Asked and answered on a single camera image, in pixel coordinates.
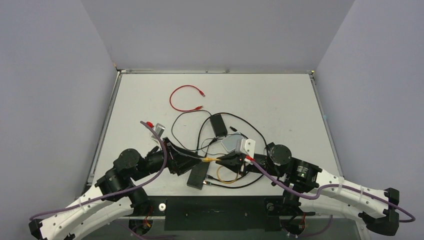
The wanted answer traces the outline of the white square network box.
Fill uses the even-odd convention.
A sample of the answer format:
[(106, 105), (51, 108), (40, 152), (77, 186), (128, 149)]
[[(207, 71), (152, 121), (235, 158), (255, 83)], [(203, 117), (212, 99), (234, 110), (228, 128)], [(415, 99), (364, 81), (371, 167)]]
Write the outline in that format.
[(247, 136), (245, 134), (242, 134), (239, 131), (236, 131), (236, 132), (229, 134), (226, 137), (224, 137), (220, 141), (220, 143), (221, 143), (222, 147), (224, 148), (224, 150), (227, 153), (230, 153), (230, 152), (235, 150), (235, 148), (238, 144), (238, 141), (241, 140), (241, 139), (247, 139)]

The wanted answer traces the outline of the black ribbed network switch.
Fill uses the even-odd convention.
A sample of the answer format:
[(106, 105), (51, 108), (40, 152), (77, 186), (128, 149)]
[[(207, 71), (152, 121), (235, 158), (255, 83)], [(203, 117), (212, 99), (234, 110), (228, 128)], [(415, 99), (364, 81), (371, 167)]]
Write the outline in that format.
[(186, 185), (190, 188), (194, 188), (197, 190), (202, 190), (203, 181), (205, 180), (210, 163), (209, 162), (201, 162), (196, 165), (190, 172)]

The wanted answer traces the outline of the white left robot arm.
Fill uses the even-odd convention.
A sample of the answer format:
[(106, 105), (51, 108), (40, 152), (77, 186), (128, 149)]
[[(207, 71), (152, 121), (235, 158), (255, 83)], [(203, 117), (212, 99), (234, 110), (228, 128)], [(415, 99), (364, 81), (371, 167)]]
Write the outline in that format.
[[(100, 177), (70, 206), (46, 212), (49, 216), (30, 218), (30, 233), (38, 240), (78, 240), (120, 217), (143, 215), (151, 202), (143, 186), (151, 183), (165, 168), (178, 176), (202, 162), (202, 156), (177, 147), (164, 138), (145, 157), (133, 148), (125, 149), (111, 169)], [(135, 185), (147, 176), (154, 178)]]

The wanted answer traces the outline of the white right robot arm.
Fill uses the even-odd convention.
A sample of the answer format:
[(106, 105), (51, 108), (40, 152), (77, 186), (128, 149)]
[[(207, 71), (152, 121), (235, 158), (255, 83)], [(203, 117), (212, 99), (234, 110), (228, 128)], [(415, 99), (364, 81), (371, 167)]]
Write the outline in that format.
[(266, 154), (253, 152), (255, 142), (242, 140), (234, 151), (217, 158), (217, 164), (235, 173), (263, 174), (283, 189), (282, 199), (270, 202), (267, 211), (277, 216), (323, 213), (363, 223), (373, 233), (394, 236), (400, 225), (396, 211), (397, 189), (378, 190), (336, 176), (323, 168), (295, 158), (288, 147), (270, 143)]

